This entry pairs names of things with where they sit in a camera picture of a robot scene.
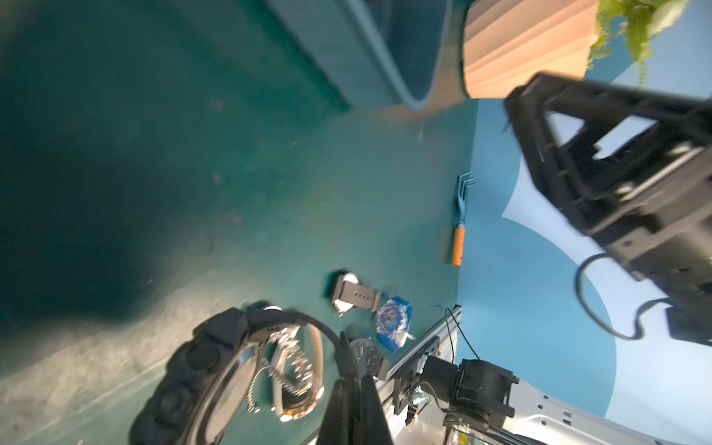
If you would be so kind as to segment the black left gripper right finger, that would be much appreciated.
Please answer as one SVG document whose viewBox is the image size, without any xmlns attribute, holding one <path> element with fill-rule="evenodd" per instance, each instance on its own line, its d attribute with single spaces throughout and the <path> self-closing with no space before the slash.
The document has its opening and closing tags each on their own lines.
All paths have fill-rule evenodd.
<svg viewBox="0 0 712 445">
<path fill-rule="evenodd" d="M 389 425 L 372 376 L 360 382 L 359 443 L 363 445 L 393 445 Z"/>
</svg>

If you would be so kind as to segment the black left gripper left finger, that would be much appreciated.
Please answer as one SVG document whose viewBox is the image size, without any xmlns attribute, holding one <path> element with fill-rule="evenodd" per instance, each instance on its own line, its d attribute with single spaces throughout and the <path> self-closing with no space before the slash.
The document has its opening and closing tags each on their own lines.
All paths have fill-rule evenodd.
<svg viewBox="0 0 712 445">
<path fill-rule="evenodd" d="M 344 332 L 339 335 L 336 358 L 339 379 L 331 391 L 316 443 L 359 444 L 361 373 Z"/>
</svg>

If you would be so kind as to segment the black rugged digital watch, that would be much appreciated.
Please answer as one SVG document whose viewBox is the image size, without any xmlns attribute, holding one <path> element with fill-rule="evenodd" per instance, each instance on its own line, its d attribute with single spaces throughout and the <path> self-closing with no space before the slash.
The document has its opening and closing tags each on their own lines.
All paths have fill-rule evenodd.
<svg viewBox="0 0 712 445">
<path fill-rule="evenodd" d="M 271 335 L 290 326 L 317 328 L 334 345 L 337 369 L 356 375 L 344 339 L 313 317 L 276 308 L 231 308 L 197 326 L 174 352 L 129 433 L 131 444 L 218 444 L 246 399 Z"/>
</svg>

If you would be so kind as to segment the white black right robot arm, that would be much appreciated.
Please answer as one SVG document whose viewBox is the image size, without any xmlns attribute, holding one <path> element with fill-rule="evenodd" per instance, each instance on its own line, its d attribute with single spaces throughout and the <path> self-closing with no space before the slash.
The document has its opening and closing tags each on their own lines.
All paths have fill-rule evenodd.
<svg viewBox="0 0 712 445">
<path fill-rule="evenodd" d="M 673 339 L 708 346 L 710 101 L 539 72 L 504 107 L 539 192 L 661 290 Z"/>
</svg>

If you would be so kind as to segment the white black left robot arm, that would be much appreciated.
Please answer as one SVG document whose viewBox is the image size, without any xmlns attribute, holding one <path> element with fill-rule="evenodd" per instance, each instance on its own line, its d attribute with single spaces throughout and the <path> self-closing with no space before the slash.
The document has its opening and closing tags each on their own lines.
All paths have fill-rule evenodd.
<svg viewBox="0 0 712 445">
<path fill-rule="evenodd" d="M 509 370 L 482 360 L 455 365 L 437 357 L 430 341 L 393 374 L 394 415 L 417 419 L 441 412 L 443 439 L 482 444 L 660 444 L 662 439 L 556 400 Z M 317 435 L 319 444 L 392 444 L 387 410 L 366 354 L 342 335 L 336 345 L 340 378 Z"/>
</svg>

